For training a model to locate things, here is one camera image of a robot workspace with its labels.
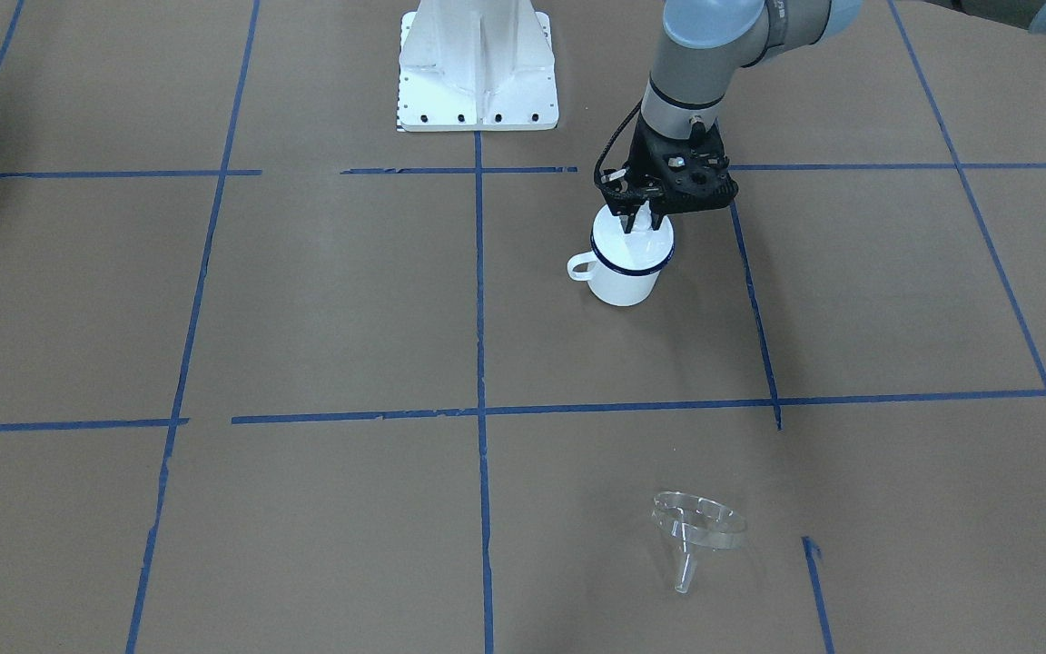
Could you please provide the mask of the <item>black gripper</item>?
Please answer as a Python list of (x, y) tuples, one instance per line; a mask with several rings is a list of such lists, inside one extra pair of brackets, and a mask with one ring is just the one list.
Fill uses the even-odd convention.
[(618, 128), (597, 158), (597, 189), (605, 199), (605, 208), (617, 216), (622, 233), (634, 229), (634, 216), (650, 203), (650, 228), (660, 231), (666, 215), (685, 215), (696, 211), (696, 203), (676, 183), (676, 174), (684, 173), (686, 163), (676, 170), (668, 164), (672, 158), (685, 158), (696, 146), (696, 125), (685, 138), (668, 138), (650, 125), (636, 125), (634, 140), (628, 157), (619, 170), (602, 170), (602, 163), (615, 143)]

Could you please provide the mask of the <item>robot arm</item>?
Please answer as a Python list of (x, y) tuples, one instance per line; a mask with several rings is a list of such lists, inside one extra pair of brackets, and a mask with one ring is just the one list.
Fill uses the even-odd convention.
[(841, 33), (859, 1), (667, 1), (642, 99), (624, 117), (632, 129), (617, 170), (595, 164), (595, 186), (623, 233), (647, 212), (723, 210), (737, 197), (718, 125), (732, 78), (789, 51)]

